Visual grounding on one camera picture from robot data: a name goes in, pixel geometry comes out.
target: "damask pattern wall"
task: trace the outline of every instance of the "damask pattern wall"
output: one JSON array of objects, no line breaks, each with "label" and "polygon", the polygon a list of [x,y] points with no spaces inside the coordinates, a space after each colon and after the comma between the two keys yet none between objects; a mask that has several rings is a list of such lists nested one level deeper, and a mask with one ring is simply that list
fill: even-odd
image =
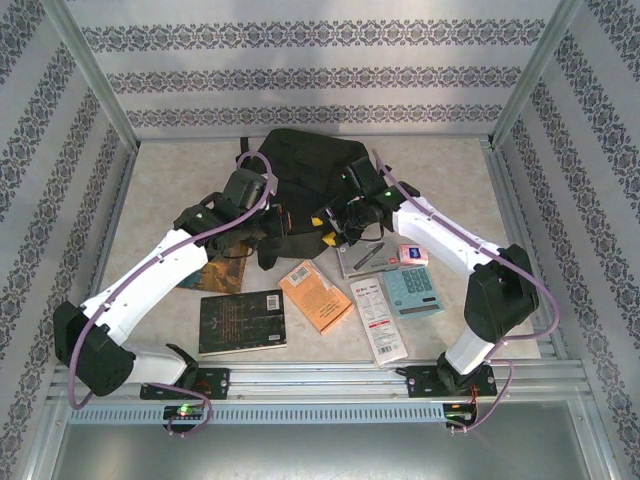
[{"label": "damask pattern wall", "polygon": [[557,0],[67,3],[142,139],[488,134]]},{"label": "damask pattern wall", "polygon": [[585,2],[502,146],[623,478],[640,478],[638,32],[637,2]]},{"label": "damask pattern wall", "polygon": [[133,148],[41,4],[0,6],[0,479],[20,472],[52,378],[53,310],[96,275]]}]

